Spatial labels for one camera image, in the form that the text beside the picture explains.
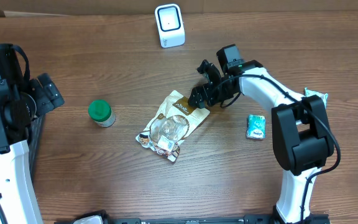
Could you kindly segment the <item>green wet wipes pack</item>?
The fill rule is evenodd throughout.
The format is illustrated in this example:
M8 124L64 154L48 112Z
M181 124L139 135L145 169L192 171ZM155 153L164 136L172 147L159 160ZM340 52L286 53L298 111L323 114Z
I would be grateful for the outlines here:
M307 87L304 88L304 93L306 97L309 96L318 96L322 99L323 103L324 103L324 107L327 107L327 99L328 99L328 94L327 93L320 93L318 91L314 91L314 90L310 90Z

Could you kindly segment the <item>brown snack packet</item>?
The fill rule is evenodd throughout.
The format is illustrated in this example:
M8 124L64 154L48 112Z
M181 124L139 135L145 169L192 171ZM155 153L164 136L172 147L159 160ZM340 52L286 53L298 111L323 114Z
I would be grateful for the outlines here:
M175 162L180 155L180 145L209 114L205 108L190 106L188 98L174 90L135 140L142 147Z

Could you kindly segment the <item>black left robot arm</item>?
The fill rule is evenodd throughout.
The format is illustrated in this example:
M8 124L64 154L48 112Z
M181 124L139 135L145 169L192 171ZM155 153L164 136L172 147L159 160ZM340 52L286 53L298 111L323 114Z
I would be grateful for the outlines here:
M0 44L0 223L42 223L30 173L32 122L64 104L49 74L31 78L25 52Z

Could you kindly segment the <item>small teal tissue pack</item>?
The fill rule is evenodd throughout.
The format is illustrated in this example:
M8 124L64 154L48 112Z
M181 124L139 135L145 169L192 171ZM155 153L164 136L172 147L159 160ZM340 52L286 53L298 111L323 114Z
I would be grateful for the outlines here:
M246 137L250 139L261 140L265 138L265 117L261 115L250 114L247 118Z

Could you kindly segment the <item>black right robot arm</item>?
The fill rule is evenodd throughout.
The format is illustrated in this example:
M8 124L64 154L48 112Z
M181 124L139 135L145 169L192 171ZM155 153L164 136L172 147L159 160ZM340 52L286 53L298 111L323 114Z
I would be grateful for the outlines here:
M273 153L283 169L280 197L270 214L245 215L243 223L329 223L325 214L310 212L317 176L326 161L339 154L323 100L294 92L274 79L258 61L246 61L236 45L217 51L219 67L204 60L196 69L207 82L192 89L189 105L205 108L252 98L270 113Z

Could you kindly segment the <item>green lidded jar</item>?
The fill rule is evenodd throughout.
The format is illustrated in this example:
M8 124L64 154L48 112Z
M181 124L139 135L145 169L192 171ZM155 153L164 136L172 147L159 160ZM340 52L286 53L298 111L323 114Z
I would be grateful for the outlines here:
M90 118L100 127L108 128L116 120L116 115L105 100L94 100L88 107Z

